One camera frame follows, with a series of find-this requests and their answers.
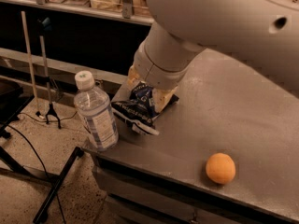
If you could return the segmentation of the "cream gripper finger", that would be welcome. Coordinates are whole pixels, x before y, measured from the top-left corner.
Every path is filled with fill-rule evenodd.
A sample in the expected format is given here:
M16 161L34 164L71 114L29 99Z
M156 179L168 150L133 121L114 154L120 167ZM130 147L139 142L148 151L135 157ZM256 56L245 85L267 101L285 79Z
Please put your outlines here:
M172 90L162 90L154 88L152 90L152 98L154 102L154 110L156 113L161 113L170 102L170 99L177 91L177 87Z
M141 81L141 77L136 71L135 67L132 65L129 68L128 77L127 77L127 85L128 89L132 90L138 83Z

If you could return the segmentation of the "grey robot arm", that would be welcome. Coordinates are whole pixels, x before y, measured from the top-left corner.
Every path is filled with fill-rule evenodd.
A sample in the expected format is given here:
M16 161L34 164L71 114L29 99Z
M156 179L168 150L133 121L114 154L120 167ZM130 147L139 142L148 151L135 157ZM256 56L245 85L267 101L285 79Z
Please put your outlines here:
M165 107L204 49L229 55L284 91L299 92L299 6L290 0L147 0L153 24L127 85L144 82Z

